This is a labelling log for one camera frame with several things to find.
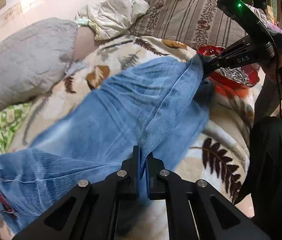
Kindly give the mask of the cream crumpled cloth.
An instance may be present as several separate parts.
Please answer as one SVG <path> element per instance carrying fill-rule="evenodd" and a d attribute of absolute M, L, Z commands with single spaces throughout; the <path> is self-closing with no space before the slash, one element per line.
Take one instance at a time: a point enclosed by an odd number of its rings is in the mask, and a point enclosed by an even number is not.
<path fill-rule="evenodd" d="M 144 0 L 100 0 L 81 8 L 74 22 L 90 27 L 96 41 L 104 41 L 126 33 L 150 6 Z"/>

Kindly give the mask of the black white patterned cloth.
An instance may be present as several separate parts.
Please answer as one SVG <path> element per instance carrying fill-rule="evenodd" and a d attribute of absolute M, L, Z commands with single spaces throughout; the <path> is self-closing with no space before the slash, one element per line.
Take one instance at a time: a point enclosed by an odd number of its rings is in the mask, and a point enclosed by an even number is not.
<path fill-rule="evenodd" d="M 246 86 L 252 85 L 248 75 L 241 68 L 219 68 L 215 72 L 238 84 Z"/>

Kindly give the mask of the grey quilted pillow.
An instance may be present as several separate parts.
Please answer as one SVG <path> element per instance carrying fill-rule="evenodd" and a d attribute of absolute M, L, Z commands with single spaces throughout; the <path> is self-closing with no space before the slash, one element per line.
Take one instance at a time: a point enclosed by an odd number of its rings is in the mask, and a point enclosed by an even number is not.
<path fill-rule="evenodd" d="M 48 18 L 0 43 L 0 111 L 50 91 L 63 78 L 77 31 L 73 21 Z"/>

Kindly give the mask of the striped floral bedsheet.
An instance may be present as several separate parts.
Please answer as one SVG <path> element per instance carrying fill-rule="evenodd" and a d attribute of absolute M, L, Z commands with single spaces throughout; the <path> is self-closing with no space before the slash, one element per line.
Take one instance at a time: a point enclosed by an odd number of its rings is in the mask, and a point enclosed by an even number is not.
<path fill-rule="evenodd" d="M 150 7 L 130 28 L 134 36 L 178 41 L 197 49 L 228 47 L 247 34 L 217 7 L 217 0 L 144 1 Z"/>

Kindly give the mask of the green floral cloth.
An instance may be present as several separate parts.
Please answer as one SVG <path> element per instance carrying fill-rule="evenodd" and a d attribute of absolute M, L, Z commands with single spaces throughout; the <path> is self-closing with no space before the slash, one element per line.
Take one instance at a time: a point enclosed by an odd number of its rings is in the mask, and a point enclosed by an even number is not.
<path fill-rule="evenodd" d="M 15 133 L 30 113 L 31 106 L 31 102 L 26 102 L 10 105 L 0 111 L 0 155 L 12 143 Z"/>

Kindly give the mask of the red plastic basket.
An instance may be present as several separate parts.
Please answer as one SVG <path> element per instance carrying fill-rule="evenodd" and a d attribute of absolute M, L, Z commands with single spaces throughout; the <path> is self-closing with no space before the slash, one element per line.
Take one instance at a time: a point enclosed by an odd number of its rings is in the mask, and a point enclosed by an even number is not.
<path fill-rule="evenodd" d="M 217 47 L 212 45 L 201 46 L 198 48 L 197 52 L 204 56 L 217 56 L 225 50 L 224 47 Z M 258 71 L 250 64 L 240 67 L 249 77 L 249 81 L 252 84 L 251 86 L 241 85 L 234 81 L 231 81 L 222 75 L 212 72 L 210 78 L 218 82 L 219 84 L 225 85 L 232 90 L 238 89 L 249 89 L 254 87 L 259 82 Z"/>

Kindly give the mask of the leaf pattern beige blanket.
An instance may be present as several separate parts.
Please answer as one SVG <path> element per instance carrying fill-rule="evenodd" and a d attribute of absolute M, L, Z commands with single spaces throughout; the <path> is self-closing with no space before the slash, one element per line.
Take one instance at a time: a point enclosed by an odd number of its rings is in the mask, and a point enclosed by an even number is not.
<path fill-rule="evenodd" d="M 29 148 L 39 134 L 74 111 L 107 78 L 158 57 L 168 56 L 185 63 L 195 55 L 197 51 L 185 44 L 149 36 L 127 35 L 100 46 L 83 60 L 84 68 L 70 76 L 71 93 L 65 86 L 56 85 L 43 101 L 43 107 L 34 110 L 36 117 L 28 117 L 9 153 Z M 207 81 L 214 87 L 209 120 L 172 170 L 185 180 L 205 179 L 228 200 L 234 201 L 249 165 L 254 100 L 250 90 L 232 90 L 213 79 Z"/>

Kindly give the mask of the blue denim jeans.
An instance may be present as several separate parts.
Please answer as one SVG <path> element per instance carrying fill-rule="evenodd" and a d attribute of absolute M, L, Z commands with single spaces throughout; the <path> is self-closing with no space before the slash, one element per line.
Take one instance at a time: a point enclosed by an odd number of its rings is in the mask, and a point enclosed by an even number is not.
<path fill-rule="evenodd" d="M 158 57 L 107 78 L 29 148 L 0 155 L 0 213 L 20 232 L 82 179 L 104 180 L 128 159 L 152 153 L 172 170 L 209 120 L 209 58 Z"/>

